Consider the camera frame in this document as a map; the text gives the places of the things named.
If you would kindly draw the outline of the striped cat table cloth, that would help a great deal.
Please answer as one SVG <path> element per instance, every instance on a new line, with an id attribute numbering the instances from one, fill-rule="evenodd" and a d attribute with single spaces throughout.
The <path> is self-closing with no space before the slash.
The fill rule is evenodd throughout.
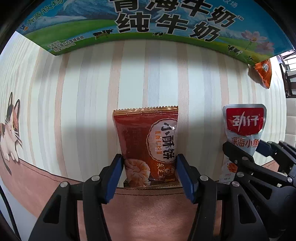
<path id="1" fill-rule="evenodd" d="M 262 103 L 262 138 L 285 139 L 287 104 L 277 58 L 271 86 L 244 63 L 192 45 L 118 41 L 53 56 L 15 33 L 1 53 L 1 120 L 20 102 L 19 162 L 1 161 L 1 187 L 22 240 L 63 180 L 85 181 L 120 152 L 115 109 L 179 107 L 178 149 L 218 180 L 225 142 L 222 108 Z"/>

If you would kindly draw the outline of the dark wooden chair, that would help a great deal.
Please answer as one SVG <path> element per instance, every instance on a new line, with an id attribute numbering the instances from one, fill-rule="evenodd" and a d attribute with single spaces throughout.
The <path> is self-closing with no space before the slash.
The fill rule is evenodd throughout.
<path id="1" fill-rule="evenodd" d="M 295 98 L 295 50 L 276 57 L 280 65 L 286 98 Z"/>

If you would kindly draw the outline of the orange chip bag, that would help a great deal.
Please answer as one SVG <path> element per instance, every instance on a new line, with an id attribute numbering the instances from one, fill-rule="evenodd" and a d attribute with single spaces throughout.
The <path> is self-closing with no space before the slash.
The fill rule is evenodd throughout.
<path id="1" fill-rule="evenodd" d="M 270 59 L 256 63 L 253 66 L 253 69 L 259 75 L 262 85 L 266 89 L 269 89 L 271 85 L 271 78 L 272 78 L 272 68 L 271 68 Z"/>

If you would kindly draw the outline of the red shrimp cracker packet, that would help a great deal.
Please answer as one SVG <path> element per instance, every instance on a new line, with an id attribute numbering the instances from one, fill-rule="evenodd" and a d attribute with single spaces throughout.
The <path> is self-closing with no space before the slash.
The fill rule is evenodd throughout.
<path id="1" fill-rule="evenodd" d="M 177 106 L 113 111 L 121 153 L 125 159 L 125 188 L 179 184 L 176 174 Z"/>

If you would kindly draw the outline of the red white fish snack packet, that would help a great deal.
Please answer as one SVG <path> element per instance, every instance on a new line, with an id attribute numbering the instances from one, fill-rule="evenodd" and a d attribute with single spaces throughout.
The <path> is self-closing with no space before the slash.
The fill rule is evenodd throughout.
<path id="1" fill-rule="evenodd" d="M 228 104 L 222 111 L 227 141 L 254 155 L 265 126 L 266 107 L 257 103 Z"/>

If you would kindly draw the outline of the white quilted chair right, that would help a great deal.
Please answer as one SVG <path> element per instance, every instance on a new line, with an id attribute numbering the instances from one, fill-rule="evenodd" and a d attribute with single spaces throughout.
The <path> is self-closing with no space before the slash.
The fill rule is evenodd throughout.
<path id="1" fill-rule="evenodd" d="M 287 126 L 285 130 L 285 142 L 295 147 L 296 142 L 296 100 L 287 98 Z"/>

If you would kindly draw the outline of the cardboard milk box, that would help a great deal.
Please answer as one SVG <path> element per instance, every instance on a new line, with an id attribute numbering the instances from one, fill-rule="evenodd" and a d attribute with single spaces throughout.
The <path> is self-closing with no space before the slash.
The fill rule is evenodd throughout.
<path id="1" fill-rule="evenodd" d="M 255 1 L 43 1 L 17 32 L 53 55 L 107 41 L 154 39 L 255 64 L 293 48 Z"/>

